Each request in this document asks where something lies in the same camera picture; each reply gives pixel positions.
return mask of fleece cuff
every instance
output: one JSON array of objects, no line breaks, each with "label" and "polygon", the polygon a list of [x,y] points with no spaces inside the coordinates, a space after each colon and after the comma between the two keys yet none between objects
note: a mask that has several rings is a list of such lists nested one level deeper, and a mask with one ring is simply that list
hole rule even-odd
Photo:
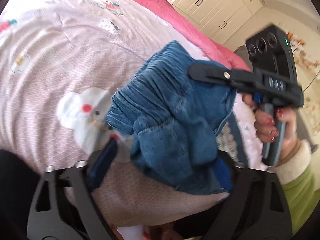
[{"label": "fleece cuff", "polygon": [[306,140],[301,141],[301,146],[295,155],[286,163],[275,167],[274,170],[282,185],[297,179],[311,162],[311,149]]}]

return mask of blue trigger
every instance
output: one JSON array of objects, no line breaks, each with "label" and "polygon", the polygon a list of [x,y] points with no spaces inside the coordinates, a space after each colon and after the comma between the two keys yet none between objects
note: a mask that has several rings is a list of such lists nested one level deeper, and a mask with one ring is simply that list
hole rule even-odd
[{"label": "blue trigger", "polygon": [[262,94],[260,93],[254,93],[253,95],[253,101],[256,102],[257,104],[260,104],[262,101]]}]

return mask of pink bed sheet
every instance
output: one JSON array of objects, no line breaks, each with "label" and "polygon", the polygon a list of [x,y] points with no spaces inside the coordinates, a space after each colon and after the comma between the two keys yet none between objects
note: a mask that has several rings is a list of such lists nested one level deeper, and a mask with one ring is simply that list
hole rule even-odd
[{"label": "pink bed sheet", "polygon": [[187,19],[180,15],[167,0],[134,1],[170,23],[188,41],[199,47],[211,60],[215,60],[229,69],[235,68],[250,71],[250,68],[239,56],[206,37]]}]

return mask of bed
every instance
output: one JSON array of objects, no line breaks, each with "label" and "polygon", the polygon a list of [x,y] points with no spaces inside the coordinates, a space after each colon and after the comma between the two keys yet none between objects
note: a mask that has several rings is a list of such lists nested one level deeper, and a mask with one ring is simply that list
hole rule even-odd
[{"label": "bed", "polygon": [[[114,132],[105,124],[111,96],[172,40],[196,59],[248,70],[165,0],[10,0],[0,22],[0,147],[39,173],[48,165],[70,167],[101,148]],[[217,140],[235,159],[243,144],[248,165],[264,169],[253,123],[237,95],[233,123]],[[109,223],[164,224],[227,196],[189,195],[145,177],[127,158],[131,138],[120,136],[120,153],[93,193]]]}]

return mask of blue jeans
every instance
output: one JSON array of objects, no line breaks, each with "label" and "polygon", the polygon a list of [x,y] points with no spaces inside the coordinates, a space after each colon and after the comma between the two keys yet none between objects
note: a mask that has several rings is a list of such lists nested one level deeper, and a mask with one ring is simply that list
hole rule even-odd
[{"label": "blue jeans", "polygon": [[224,68],[193,59],[173,41],[115,93],[107,122],[134,134],[131,161],[146,176],[190,194],[230,191],[216,135],[232,112],[236,90],[190,79],[192,63]]}]

